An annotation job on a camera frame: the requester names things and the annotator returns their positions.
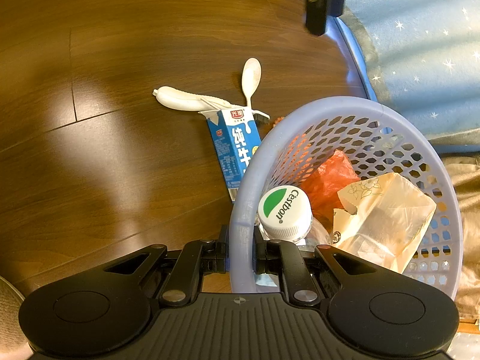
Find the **clear plastic water bottle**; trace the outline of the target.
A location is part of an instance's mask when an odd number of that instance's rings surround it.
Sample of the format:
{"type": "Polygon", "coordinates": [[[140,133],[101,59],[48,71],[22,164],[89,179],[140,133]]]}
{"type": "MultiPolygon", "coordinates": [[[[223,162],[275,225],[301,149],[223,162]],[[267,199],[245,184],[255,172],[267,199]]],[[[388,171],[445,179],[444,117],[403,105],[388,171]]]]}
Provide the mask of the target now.
{"type": "Polygon", "coordinates": [[[267,191],[259,201],[257,217],[265,240],[292,242],[307,252],[331,243],[329,233],[313,216],[307,194],[298,187],[281,185],[267,191]]]}

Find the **orange foam fruit net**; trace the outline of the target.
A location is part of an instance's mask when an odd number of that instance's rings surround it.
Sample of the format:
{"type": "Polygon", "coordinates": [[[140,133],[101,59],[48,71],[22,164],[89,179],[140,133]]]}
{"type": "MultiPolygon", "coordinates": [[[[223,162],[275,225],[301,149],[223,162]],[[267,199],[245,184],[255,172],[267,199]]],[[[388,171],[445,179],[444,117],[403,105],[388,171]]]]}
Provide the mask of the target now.
{"type": "Polygon", "coordinates": [[[275,128],[279,123],[281,123],[281,121],[283,121],[283,119],[285,119],[284,116],[277,117],[274,121],[272,121],[272,123],[269,125],[269,127],[270,128],[275,128]]]}

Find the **wooden chair with tan cover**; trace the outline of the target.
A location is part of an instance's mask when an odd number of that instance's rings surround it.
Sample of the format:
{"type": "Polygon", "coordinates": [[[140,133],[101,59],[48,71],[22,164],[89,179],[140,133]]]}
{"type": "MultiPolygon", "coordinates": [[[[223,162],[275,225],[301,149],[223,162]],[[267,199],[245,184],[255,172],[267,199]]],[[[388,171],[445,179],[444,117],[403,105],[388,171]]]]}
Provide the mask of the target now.
{"type": "Polygon", "coordinates": [[[463,227],[463,262],[455,299],[460,317],[479,323],[479,154],[442,158],[456,191],[463,227]]]}

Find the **light blue star curtain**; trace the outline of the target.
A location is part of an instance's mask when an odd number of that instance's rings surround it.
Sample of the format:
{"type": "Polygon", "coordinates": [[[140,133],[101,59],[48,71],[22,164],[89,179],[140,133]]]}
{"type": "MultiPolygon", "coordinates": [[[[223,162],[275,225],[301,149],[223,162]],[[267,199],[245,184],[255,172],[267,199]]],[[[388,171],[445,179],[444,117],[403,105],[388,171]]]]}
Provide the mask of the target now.
{"type": "Polygon", "coordinates": [[[371,99],[445,152],[479,150],[479,0],[345,0],[371,99]]]}

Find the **beige snack wrapper bag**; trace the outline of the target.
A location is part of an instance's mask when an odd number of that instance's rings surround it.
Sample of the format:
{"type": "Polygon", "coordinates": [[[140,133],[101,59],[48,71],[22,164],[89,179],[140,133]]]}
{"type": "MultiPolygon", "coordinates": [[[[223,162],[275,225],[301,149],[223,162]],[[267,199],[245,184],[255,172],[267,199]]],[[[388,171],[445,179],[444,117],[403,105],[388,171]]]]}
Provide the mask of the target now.
{"type": "Polygon", "coordinates": [[[349,184],[337,196],[333,246],[403,273],[433,219],[434,200],[398,173],[349,184]]]}

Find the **blue white milk carton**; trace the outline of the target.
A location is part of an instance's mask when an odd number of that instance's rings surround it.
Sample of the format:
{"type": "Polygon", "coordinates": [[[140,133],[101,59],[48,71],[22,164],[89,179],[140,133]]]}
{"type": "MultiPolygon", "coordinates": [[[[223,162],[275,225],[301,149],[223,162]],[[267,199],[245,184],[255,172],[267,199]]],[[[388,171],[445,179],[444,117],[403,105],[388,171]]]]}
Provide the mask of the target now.
{"type": "Polygon", "coordinates": [[[234,203],[242,178],[261,143],[251,109],[236,107],[201,111],[206,118],[230,200],[234,203]]]}

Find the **red plastic bag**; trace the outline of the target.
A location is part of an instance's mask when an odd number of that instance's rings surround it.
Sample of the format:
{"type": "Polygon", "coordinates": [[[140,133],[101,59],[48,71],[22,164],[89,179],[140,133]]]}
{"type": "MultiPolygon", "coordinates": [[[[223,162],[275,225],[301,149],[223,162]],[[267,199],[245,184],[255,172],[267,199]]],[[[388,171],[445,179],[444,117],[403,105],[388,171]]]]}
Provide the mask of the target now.
{"type": "Polygon", "coordinates": [[[331,223],[334,210],[343,209],[338,191],[359,180],[348,157],[341,150],[335,150],[301,183],[300,189],[308,196],[313,216],[320,222],[331,223]]]}

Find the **lavender plastic mesh wastebasket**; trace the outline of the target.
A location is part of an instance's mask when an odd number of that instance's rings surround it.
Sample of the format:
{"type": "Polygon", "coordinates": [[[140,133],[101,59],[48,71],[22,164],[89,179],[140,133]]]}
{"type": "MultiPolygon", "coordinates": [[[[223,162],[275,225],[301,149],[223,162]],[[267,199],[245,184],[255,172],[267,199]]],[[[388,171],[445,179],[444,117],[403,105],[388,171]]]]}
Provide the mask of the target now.
{"type": "Polygon", "coordinates": [[[437,205],[405,272],[455,297],[461,277],[461,213],[434,147],[403,116],[359,97],[327,97],[290,113],[264,138],[241,180],[229,222],[229,273],[236,293],[257,293],[254,224],[263,194],[300,185],[335,150],[361,179],[397,172],[437,205]]]}

